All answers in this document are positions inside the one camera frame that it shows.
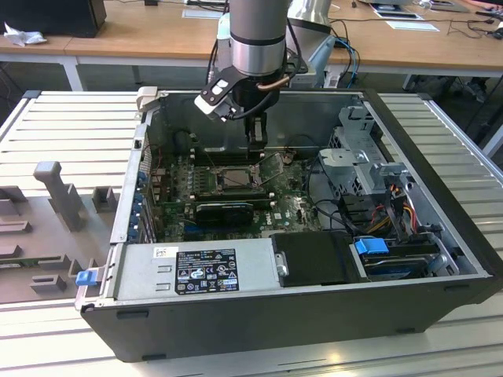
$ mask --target paper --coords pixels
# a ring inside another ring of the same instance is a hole
[[[415,30],[415,31],[440,31],[432,24],[424,22],[402,22],[402,21],[386,21],[395,30]]]
[[[21,31],[17,29],[13,29],[8,24],[4,24],[6,27],[6,32],[3,33],[3,36],[6,37],[13,44],[24,47],[25,45],[33,45],[35,43],[44,43],[47,42],[47,39],[44,39],[42,33],[38,31]]]

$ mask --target aluminum profile table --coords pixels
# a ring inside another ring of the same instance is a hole
[[[0,128],[0,188],[17,186],[28,201],[12,202],[14,211],[4,209],[0,223],[17,221],[29,224],[29,230],[2,232],[0,246],[18,250],[24,261],[50,257],[66,262],[16,269],[0,260],[0,302],[74,298],[75,274],[105,263],[115,211],[98,210],[92,194],[101,188],[119,199],[140,118],[135,92],[31,92],[16,106]],[[83,227],[78,232],[68,231],[46,186],[33,176],[41,161],[61,163],[61,180],[79,194]],[[34,291],[31,284],[41,276],[58,276],[63,283],[59,290]]]
[[[503,257],[503,188],[501,171],[434,101],[416,94],[381,95],[492,247]],[[395,161],[397,152],[384,144]]]

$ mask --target metal table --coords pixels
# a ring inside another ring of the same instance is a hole
[[[37,100],[23,99],[1,128],[0,169],[12,167],[15,162],[20,165],[34,163],[40,159],[35,156],[43,156],[49,151],[45,148],[47,152],[41,152],[46,143],[44,140],[30,141],[37,143],[35,148],[25,145],[24,151],[15,153],[24,158],[31,156],[31,160],[11,159],[9,162],[9,156],[14,153],[11,147],[26,142],[25,139],[21,141],[19,135],[28,131],[26,127],[35,124],[48,128],[40,132],[41,128],[37,126],[38,133],[29,131],[26,135],[31,139],[53,138],[54,141],[59,137],[57,140],[66,138],[67,143],[73,140],[75,147],[72,150],[81,150],[77,153],[83,159],[87,156],[89,167],[94,165],[95,159],[105,163],[115,154],[121,160],[119,154],[130,148],[132,138],[132,135],[121,133],[139,123],[138,114],[132,107],[134,95],[43,92]],[[501,171],[432,101],[422,101],[415,95],[383,95],[383,99],[503,256],[503,211],[499,201],[503,190],[495,179],[501,178]],[[64,134],[54,132],[61,129],[69,134],[63,137]],[[96,137],[98,130],[111,132],[108,137],[99,138]],[[106,140],[106,146],[98,148],[94,143],[102,140]],[[91,145],[95,148],[89,152]],[[6,153],[6,146],[11,152]],[[49,156],[61,159],[65,153],[61,151]],[[64,161],[62,165],[64,169],[72,168],[70,161]],[[117,175],[120,181],[123,170],[119,167]],[[6,179],[5,174],[0,176],[2,181]],[[98,180],[101,179],[111,177],[101,176]],[[84,193],[94,184],[83,183],[78,190]],[[37,194],[39,188],[31,187],[28,180],[26,185],[28,192]],[[114,185],[117,192],[120,187],[120,182]],[[423,334],[140,364],[124,364],[115,359],[112,351],[81,319],[72,299],[10,304],[0,306],[0,348],[0,371],[8,372],[8,375],[54,376],[75,374],[76,371],[86,375],[174,377],[500,375],[503,364],[503,295],[497,294],[481,305],[456,309]]]

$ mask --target blue latch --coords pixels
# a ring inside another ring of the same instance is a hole
[[[361,238],[359,241],[355,242],[356,250],[358,254],[387,254],[389,249],[387,248],[386,241],[382,238]]]
[[[79,287],[83,285],[97,285],[97,271],[80,271],[75,279],[75,284]]]

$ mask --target power supply label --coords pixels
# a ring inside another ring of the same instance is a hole
[[[179,251],[174,291],[179,295],[239,291],[236,250]]]

